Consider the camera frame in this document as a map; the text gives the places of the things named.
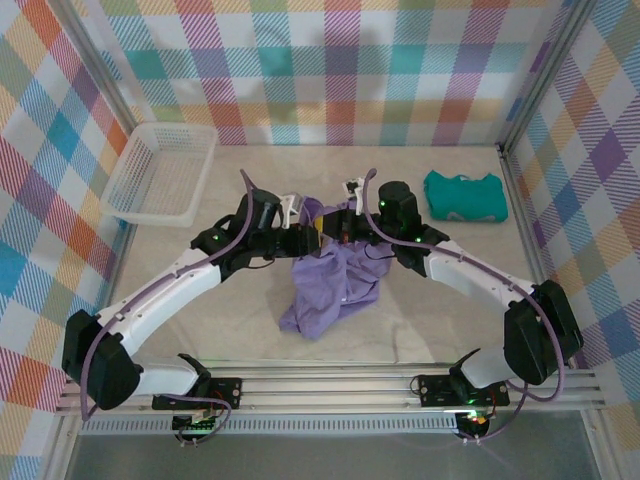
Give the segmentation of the aluminium frame post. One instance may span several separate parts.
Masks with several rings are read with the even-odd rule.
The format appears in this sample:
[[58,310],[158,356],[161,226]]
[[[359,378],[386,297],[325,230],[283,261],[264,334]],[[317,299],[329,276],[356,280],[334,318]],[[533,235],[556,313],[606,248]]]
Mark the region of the aluminium frame post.
[[47,2],[78,51],[82,63],[95,81],[97,88],[104,95],[123,131],[130,135],[137,122],[71,0],[47,0]]
[[555,79],[598,0],[549,0],[506,98],[504,121],[496,136],[501,153],[513,149]]

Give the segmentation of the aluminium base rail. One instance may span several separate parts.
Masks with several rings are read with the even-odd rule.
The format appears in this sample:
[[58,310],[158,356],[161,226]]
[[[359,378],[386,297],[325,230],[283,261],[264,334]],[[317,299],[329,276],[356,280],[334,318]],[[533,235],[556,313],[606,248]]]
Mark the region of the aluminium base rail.
[[[399,363],[213,362],[216,378],[242,379],[239,414],[413,413],[421,410],[413,377],[444,375],[445,365]],[[562,394],[553,402],[526,399],[524,408],[538,411],[579,411],[605,406],[604,394],[590,370],[569,369]],[[67,380],[55,413],[80,414],[80,390]],[[145,394],[99,414],[160,414]]]

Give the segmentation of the purple t-shirt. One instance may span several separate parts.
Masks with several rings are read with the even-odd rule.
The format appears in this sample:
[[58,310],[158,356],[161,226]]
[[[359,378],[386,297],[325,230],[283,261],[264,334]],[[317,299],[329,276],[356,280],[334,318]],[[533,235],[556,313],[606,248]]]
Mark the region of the purple t-shirt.
[[318,255],[293,261],[292,304],[281,315],[279,328],[318,339],[333,324],[373,306],[382,278],[391,269],[391,246],[364,241],[341,244],[323,235]]

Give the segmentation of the grey metal panel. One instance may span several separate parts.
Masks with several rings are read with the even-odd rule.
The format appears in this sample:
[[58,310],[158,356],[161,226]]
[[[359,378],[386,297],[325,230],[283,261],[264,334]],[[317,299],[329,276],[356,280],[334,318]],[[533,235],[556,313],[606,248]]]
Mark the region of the grey metal panel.
[[81,436],[65,480],[602,480],[577,412],[525,412],[497,437]]

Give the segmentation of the white plastic basket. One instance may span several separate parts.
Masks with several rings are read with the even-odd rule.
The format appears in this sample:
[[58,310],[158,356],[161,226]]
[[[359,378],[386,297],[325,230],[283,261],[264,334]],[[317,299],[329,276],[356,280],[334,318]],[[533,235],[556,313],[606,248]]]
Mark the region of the white plastic basket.
[[190,227],[217,140],[217,131],[207,125],[138,125],[102,193],[101,212],[136,225]]

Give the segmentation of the folded teal t-shirt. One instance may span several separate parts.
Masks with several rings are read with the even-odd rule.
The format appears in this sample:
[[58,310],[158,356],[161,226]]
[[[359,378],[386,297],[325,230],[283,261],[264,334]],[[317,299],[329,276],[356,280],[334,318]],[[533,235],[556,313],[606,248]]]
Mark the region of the folded teal t-shirt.
[[493,174],[473,179],[466,175],[445,177],[432,170],[423,189],[431,217],[436,220],[502,223],[508,219],[503,183]]

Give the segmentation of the aluminium side rail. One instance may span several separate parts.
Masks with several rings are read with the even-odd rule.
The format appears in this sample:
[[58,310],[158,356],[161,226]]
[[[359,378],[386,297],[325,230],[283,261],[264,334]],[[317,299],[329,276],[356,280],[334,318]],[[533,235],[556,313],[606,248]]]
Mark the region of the aluminium side rail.
[[530,273],[537,283],[541,283],[548,278],[548,275],[542,262],[533,227],[528,220],[523,196],[519,190],[507,152],[500,144],[496,145],[496,150]]
[[[104,292],[99,296],[99,307],[104,307],[114,302],[114,293],[135,232],[136,227],[127,224],[123,233],[116,238],[116,259],[111,279],[107,282]],[[64,415],[59,415],[58,413],[54,415],[36,480],[65,480],[82,426],[83,421],[79,413],[67,412]]]

